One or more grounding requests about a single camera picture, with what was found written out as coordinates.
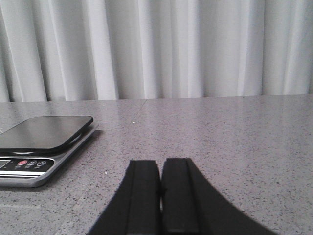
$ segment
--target curtain fold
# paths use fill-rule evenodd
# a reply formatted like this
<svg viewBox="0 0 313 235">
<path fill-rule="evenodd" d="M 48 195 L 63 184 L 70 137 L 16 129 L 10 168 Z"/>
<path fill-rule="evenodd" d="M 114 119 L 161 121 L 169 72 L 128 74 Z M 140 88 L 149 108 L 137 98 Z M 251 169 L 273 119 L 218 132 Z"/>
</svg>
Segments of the curtain fold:
<svg viewBox="0 0 313 235">
<path fill-rule="evenodd" d="M 0 102 L 312 90 L 313 0 L 0 0 Z"/>
</svg>

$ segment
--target black button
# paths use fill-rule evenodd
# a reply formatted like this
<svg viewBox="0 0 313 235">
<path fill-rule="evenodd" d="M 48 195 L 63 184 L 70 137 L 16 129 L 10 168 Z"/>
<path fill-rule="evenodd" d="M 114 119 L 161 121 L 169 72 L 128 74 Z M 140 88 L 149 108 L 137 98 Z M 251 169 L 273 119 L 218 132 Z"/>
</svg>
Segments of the black button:
<svg viewBox="0 0 313 235">
<path fill-rule="evenodd" d="M 36 163 L 37 163 L 36 160 L 32 160 L 32 161 L 30 161 L 29 163 L 27 163 L 27 165 L 35 165 Z"/>
<path fill-rule="evenodd" d="M 41 161 L 41 162 L 38 162 L 37 163 L 37 166 L 43 166 L 43 165 L 45 165 L 47 162 L 46 161 Z"/>
</svg>

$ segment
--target black object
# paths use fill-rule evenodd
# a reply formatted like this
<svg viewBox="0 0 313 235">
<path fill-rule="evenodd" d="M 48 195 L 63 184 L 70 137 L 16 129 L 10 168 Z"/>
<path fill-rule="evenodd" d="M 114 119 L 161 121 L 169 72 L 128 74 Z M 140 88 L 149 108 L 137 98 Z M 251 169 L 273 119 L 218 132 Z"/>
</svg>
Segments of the black object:
<svg viewBox="0 0 313 235">
<path fill-rule="evenodd" d="M 160 181 L 155 161 L 131 161 L 89 235 L 277 235 L 230 204 L 191 159 L 167 159 Z"/>
<path fill-rule="evenodd" d="M 91 123 L 91 116 L 41 116 L 27 119 L 0 135 L 0 152 L 60 151 Z"/>
<path fill-rule="evenodd" d="M 183 186 L 182 175 L 188 176 L 189 179 L 184 180 L 184 183 L 191 189 Z M 275 235 L 230 204 L 206 180 L 191 159 L 167 159 L 162 182 L 166 190 L 163 196 L 165 234 Z M 174 202 L 175 207 L 168 205 L 169 202 Z M 181 213 L 181 208 L 185 205 L 188 205 L 190 211 L 196 211 L 195 219 L 198 221 L 199 231 L 190 230 L 189 224 L 185 224 L 187 214 L 182 218 L 184 223 L 179 223 L 175 217 L 172 217 Z"/>
<path fill-rule="evenodd" d="M 125 177 L 89 235 L 157 235 L 160 177 L 155 161 L 130 161 Z"/>
<path fill-rule="evenodd" d="M 200 234 L 186 159 L 167 159 L 162 174 L 163 230 Z"/>
</svg>

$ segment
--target speckled countertop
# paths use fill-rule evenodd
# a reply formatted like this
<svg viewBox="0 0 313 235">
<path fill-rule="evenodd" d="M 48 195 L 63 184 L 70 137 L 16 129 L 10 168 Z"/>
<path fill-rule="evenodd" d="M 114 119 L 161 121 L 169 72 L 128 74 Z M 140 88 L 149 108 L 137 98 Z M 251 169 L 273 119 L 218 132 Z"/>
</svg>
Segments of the speckled countertop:
<svg viewBox="0 0 313 235">
<path fill-rule="evenodd" d="M 99 131 L 45 185 L 0 188 L 1 234 L 85 234 L 129 160 L 168 157 L 271 230 L 313 234 L 313 95 L 0 103 L 0 130 L 42 115 L 91 115 Z"/>
</svg>

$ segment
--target lcd display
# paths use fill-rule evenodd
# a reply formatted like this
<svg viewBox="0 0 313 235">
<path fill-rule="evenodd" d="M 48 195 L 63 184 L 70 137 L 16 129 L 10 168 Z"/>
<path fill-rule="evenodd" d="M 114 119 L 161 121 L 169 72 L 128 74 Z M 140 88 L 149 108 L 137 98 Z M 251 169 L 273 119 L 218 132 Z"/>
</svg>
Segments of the lcd display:
<svg viewBox="0 0 313 235">
<path fill-rule="evenodd" d="M 0 169 L 5 166 L 7 163 L 9 163 L 10 160 L 0 160 Z"/>
</svg>

